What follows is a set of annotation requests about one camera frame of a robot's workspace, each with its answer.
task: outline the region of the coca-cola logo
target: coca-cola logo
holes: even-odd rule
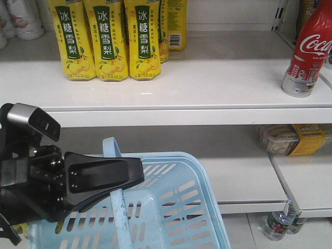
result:
[[[315,34],[308,36],[301,42],[300,50],[303,53],[315,53],[318,56],[323,56],[326,51],[330,51],[332,47],[332,40],[329,42],[327,41],[320,41],[321,35]]]

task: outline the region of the pear juice carton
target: pear juice carton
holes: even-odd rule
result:
[[[168,0],[169,49],[183,50],[187,45],[187,0]]]
[[[63,71],[67,78],[95,78],[90,31],[82,0],[46,0],[53,18]]]
[[[93,42],[97,77],[122,81],[128,77],[123,0],[84,0]]]
[[[168,60],[168,0],[160,0],[159,3],[159,19],[158,19],[158,39],[159,39],[159,55],[160,62],[164,63]]]
[[[130,48],[130,76],[150,80],[161,73],[158,17],[160,0],[124,0]]]

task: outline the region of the red bottle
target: red bottle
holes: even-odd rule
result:
[[[299,34],[282,83],[284,92],[300,98],[309,96],[331,47],[332,0],[321,0],[317,10]]]

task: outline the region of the floor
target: floor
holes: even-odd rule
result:
[[[327,218],[308,219],[297,234],[286,234],[280,241],[270,241],[262,234],[266,218],[266,213],[223,215],[232,249],[332,249],[332,222]],[[27,240],[15,247],[0,239],[0,249],[14,248],[27,249]]]

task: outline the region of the light blue shopping basket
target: light blue shopping basket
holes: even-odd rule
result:
[[[121,156],[114,138],[104,140],[103,152]],[[33,222],[29,248],[230,249],[208,176],[196,158],[177,152],[122,156],[141,158],[145,175],[145,182],[123,191],[125,216],[118,217],[113,197],[85,213],[72,213],[62,229],[45,220]],[[116,222],[121,219],[124,225]]]

